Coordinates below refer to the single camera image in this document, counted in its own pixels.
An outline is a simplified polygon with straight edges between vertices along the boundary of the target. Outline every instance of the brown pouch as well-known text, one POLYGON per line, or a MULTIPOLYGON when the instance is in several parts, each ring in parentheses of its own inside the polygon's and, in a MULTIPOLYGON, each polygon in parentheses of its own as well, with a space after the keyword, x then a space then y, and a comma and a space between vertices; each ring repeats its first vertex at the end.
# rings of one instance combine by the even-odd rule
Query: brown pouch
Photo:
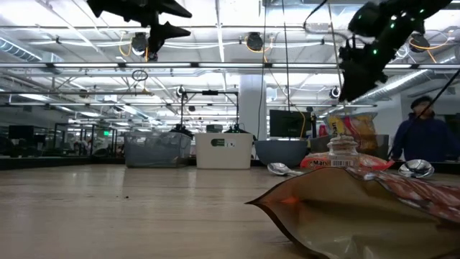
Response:
POLYGON ((460 258, 460 188, 322 168, 249 202, 312 258, 460 258))

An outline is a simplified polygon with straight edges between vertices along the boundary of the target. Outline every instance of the white label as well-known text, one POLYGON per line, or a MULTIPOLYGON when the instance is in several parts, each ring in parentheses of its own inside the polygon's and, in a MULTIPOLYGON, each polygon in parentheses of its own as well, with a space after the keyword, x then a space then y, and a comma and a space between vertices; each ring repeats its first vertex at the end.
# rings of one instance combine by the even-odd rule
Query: white label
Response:
POLYGON ((225 140, 225 147, 236 147, 236 140, 225 140))
POLYGON ((354 165, 353 160, 332 160, 331 161, 331 166, 343 167, 343 166, 353 166, 353 165, 354 165))

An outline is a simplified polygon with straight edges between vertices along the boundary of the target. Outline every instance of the white bin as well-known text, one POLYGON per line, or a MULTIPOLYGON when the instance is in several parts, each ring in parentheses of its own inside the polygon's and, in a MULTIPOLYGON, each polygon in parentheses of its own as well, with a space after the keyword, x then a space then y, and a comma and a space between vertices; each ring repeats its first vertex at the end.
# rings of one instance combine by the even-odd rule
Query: white bin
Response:
POLYGON ((249 169, 252 134, 198 133, 196 165, 199 169, 249 169))

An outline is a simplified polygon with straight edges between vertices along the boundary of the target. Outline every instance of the gray bowl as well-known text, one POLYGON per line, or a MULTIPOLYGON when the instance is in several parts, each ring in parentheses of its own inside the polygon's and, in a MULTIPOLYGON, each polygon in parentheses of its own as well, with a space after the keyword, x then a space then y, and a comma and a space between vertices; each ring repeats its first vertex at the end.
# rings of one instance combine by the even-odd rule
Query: gray bowl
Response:
POLYGON ((256 154, 264 165, 283 163, 294 168, 308 154, 306 141, 263 140, 256 141, 254 145, 256 154))

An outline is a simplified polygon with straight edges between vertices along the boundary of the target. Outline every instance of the dark jacket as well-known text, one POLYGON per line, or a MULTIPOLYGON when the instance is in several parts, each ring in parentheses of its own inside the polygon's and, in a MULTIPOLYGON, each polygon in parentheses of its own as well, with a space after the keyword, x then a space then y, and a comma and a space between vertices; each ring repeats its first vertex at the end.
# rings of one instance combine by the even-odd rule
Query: dark jacket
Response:
POLYGON ((415 118, 414 114, 409 114, 409 120, 401 123, 397 129, 393 158, 399 158, 403 150, 406 161, 423 159, 443 162, 448 154, 460 156, 460 141, 445 122, 433 117, 414 121, 415 118))

